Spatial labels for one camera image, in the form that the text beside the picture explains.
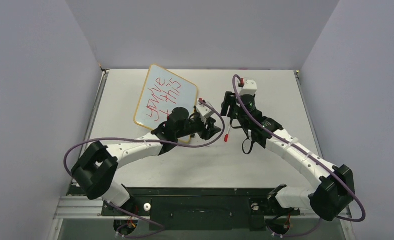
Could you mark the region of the red white marker pen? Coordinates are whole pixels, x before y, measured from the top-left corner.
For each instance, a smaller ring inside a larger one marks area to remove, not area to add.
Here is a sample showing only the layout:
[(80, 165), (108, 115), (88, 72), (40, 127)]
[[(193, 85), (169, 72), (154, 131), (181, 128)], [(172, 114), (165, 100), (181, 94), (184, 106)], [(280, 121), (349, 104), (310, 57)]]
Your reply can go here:
[(223, 140), (224, 142), (228, 142), (230, 130), (231, 130), (231, 123), (228, 124), (228, 128), (227, 128), (227, 130), (226, 130), (226, 134), (225, 134), (224, 140)]

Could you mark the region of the yellow framed whiteboard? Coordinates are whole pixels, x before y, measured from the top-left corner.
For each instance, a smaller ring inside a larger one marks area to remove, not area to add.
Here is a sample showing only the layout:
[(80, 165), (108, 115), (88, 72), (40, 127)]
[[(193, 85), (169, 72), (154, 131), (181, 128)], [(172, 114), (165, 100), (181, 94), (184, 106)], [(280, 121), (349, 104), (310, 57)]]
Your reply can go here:
[(197, 96), (198, 87), (194, 83), (152, 64), (148, 69), (133, 121), (138, 126), (154, 130), (167, 120), (174, 108), (182, 107), (189, 115), (192, 114)]

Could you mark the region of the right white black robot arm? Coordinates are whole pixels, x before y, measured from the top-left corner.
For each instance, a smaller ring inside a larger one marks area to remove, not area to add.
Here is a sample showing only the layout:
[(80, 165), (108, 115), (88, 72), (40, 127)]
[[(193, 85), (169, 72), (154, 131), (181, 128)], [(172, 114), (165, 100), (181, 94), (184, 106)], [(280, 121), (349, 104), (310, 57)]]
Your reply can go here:
[(255, 96), (242, 95), (247, 111), (239, 105), (235, 94), (227, 91), (221, 105), (221, 115), (237, 120), (250, 144), (276, 154), (310, 183), (309, 188), (281, 186), (267, 199), (268, 209), (278, 214), (284, 209), (299, 208), (314, 211), (321, 219), (332, 221), (353, 201), (352, 170), (327, 162), (305, 148), (281, 124), (256, 109)]

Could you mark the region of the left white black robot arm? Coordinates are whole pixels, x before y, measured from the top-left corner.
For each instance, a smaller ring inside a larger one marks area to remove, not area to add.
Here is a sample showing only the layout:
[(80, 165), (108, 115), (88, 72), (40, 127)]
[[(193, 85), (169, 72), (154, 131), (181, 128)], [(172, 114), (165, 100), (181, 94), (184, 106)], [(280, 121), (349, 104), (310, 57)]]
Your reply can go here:
[(107, 138), (87, 141), (89, 146), (67, 173), (77, 182), (89, 200), (101, 198), (114, 206), (121, 215), (128, 215), (134, 201), (126, 188), (114, 180), (116, 171), (138, 160), (166, 154), (176, 146), (184, 144), (178, 140), (197, 134), (206, 147), (216, 142), (225, 128), (215, 126), (212, 118), (217, 111), (208, 102), (194, 106), (189, 114), (183, 107), (176, 107), (166, 120), (150, 133), (137, 138), (115, 138), (116, 144), (103, 145)]

